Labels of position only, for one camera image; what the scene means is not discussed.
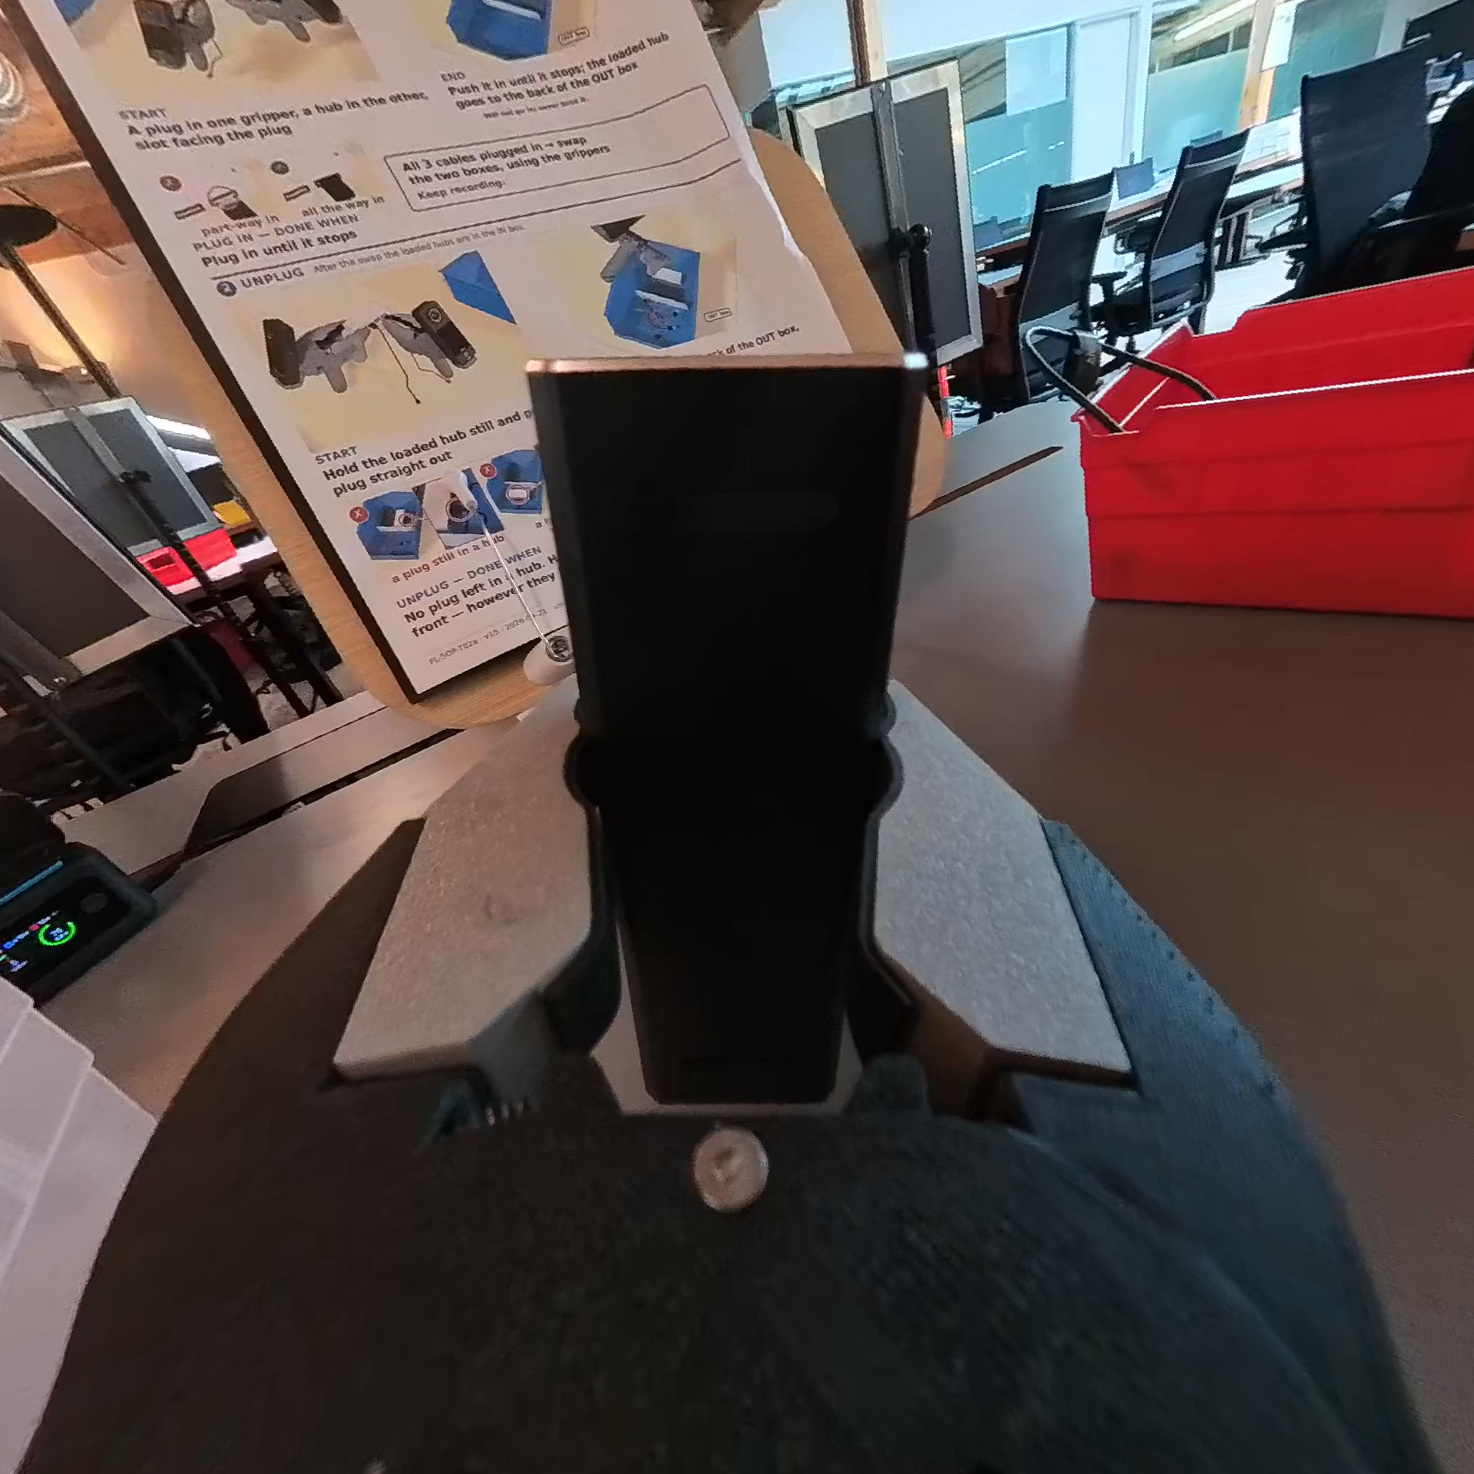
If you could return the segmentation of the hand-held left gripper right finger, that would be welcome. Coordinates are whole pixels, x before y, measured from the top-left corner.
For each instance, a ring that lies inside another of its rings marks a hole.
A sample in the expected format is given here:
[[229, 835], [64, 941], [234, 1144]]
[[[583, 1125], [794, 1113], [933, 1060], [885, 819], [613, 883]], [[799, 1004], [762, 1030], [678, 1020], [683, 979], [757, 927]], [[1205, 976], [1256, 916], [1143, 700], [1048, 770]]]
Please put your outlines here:
[[910, 690], [889, 690], [887, 714], [871, 932], [933, 1105], [980, 1116], [1013, 1074], [1129, 1084], [1041, 812]]

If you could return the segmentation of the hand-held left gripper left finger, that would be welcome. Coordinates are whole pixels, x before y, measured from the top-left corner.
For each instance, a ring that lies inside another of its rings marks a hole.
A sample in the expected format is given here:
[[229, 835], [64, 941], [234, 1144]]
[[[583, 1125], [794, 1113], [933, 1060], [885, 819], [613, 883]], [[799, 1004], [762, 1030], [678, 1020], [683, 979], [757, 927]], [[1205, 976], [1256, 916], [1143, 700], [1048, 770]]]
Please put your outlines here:
[[578, 733], [578, 688], [554, 688], [431, 805], [338, 1046], [343, 1077], [468, 1065], [496, 1105], [522, 1107], [610, 1034], [620, 944], [569, 777]]

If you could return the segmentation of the black usb hub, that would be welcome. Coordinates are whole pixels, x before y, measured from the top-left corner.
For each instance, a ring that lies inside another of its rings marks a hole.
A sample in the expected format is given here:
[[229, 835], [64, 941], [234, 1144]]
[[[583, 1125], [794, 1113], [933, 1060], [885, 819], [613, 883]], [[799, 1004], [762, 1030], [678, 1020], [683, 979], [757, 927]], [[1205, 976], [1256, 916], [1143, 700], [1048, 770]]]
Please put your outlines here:
[[929, 365], [536, 360], [578, 737], [643, 1079], [808, 1107], [908, 1041], [876, 939], [891, 697]]

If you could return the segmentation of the red plastic bin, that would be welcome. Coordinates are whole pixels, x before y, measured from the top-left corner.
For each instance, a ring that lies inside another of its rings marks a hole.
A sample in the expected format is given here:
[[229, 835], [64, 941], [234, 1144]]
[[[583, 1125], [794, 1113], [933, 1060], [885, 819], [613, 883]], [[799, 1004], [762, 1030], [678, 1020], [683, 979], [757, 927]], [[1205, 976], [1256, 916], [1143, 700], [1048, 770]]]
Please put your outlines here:
[[1078, 411], [1094, 597], [1473, 618], [1473, 268], [1168, 333]]

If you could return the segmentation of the black power bank with display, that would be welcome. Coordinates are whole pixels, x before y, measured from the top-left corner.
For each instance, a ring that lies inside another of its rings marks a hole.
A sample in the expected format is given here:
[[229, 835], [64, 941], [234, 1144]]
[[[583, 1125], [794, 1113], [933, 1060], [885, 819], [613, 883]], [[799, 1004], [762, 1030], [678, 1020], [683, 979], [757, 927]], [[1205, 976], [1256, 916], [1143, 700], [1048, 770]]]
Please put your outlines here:
[[3, 979], [43, 1007], [148, 928], [154, 893], [31, 800], [3, 795]]

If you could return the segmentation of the clear plastic box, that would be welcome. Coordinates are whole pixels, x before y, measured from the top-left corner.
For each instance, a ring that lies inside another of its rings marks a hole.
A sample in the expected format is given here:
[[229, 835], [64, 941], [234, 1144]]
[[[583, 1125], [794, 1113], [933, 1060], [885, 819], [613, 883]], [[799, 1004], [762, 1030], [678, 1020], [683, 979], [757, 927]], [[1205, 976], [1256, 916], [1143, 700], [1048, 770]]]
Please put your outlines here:
[[22, 1467], [157, 1120], [3, 984], [3, 1470]]

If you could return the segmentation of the large grey framed screen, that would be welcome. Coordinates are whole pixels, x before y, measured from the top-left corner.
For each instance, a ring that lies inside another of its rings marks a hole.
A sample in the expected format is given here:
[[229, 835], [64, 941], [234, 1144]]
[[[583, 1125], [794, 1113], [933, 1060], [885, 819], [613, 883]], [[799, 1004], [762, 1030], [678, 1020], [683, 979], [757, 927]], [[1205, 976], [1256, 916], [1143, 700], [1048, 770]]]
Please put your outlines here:
[[43, 470], [3, 446], [4, 672], [57, 695], [194, 626]]

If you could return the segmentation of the grey tablet screen on stand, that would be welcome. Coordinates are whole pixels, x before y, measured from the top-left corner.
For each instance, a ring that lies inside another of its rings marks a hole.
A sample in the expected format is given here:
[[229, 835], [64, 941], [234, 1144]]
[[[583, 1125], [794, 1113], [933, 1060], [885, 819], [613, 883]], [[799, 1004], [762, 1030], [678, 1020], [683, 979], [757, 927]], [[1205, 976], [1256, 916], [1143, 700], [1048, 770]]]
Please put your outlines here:
[[59, 483], [75, 505], [136, 558], [227, 526], [136, 398], [4, 421], [4, 435]]

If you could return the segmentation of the black office chair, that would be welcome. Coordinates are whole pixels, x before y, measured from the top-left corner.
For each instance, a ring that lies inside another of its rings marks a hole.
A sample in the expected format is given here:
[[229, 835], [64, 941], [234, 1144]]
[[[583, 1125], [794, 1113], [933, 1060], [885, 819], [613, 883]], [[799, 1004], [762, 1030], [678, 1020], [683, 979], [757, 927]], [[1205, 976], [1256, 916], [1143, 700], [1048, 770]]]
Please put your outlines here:
[[1431, 126], [1429, 42], [1301, 82], [1306, 240], [1294, 297], [1334, 288], [1375, 212], [1420, 177]]
[[1122, 239], [1133, 258], [1131, 270], [1094, 277], [1103, 293], [1094, 323], [1108, 344], [1126, 339], [1136, 351], [1138, 337], [1185, 319], [1196, 332], [1205, 330], [1215, 284], [1215, 242], [1248, 137], [1243, 130], [1185, 147], [1157, 221], [1140, 225]]
[[1055, 393], [1040, 356], [1026, 342], [1027, 332], [1036, 326], [1077, 332], [1092, 323], [1096, 263], [1113, 195], [1115, 170], [1038, 190], [1010, 330], [1019, 407]]
[[1473, 88], [1447, 109], [1431, 137], [1426, 167], [1406, 195], [1370, 218], [1357, 246], [1357, 286], [1398, 283], [1457, 270], [1461, 240], [1473, 219]]

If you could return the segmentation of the grey framed panel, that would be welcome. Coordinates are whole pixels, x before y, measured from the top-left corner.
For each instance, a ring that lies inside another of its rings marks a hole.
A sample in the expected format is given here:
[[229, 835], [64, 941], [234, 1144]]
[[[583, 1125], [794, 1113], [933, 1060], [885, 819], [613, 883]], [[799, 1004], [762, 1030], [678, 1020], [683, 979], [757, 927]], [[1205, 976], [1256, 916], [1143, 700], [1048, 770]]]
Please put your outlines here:
[[787, 118], [901, 342], [938, 365], [980, 351], [961, 58], [790, 107]]

